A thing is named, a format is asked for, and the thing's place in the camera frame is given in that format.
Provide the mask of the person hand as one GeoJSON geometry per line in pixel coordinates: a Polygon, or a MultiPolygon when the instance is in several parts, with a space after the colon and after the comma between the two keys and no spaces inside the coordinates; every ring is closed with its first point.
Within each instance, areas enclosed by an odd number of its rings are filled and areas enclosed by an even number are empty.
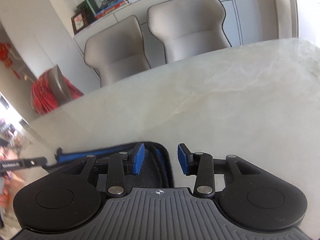
{"type": "Polygon", "coordinates": [[[26,185],[26,175],[22,171],[7,172],[1,177],[1,207],[12,208],[13,199],[18,191],[26,185]]]}

